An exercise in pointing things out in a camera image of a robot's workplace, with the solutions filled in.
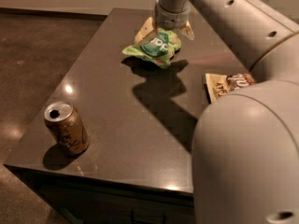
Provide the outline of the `translucent tan gripper finger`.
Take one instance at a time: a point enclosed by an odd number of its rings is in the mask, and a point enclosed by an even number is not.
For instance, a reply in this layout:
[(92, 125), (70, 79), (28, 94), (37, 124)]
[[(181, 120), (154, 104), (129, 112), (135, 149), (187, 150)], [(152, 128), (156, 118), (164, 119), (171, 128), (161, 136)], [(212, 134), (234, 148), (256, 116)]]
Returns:
[(149, 42), (155, 36), (156, 36), (155, 21), (152, 17), (148, 17), (148, 19), (144, 22), (140, 30), (135, 35), (135, 44), (143, 45)]
[(186, 23), (179, 28), (179, 31), (182, 35), (185, 35), (190, 40), (194, 40), (194, 33), (193, 33), (192, 27), (188, 21), (186, 21)]

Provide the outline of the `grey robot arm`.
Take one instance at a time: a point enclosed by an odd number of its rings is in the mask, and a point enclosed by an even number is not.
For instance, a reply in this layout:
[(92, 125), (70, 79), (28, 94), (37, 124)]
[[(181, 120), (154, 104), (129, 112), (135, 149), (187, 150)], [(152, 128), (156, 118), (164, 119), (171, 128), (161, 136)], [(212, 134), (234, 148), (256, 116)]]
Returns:
[(299, 224), (299, 25), (260, 0), (156, 0), (154, 21), (183, 28), (192, 8), (256, 80), (197, 122), (196, 224)]

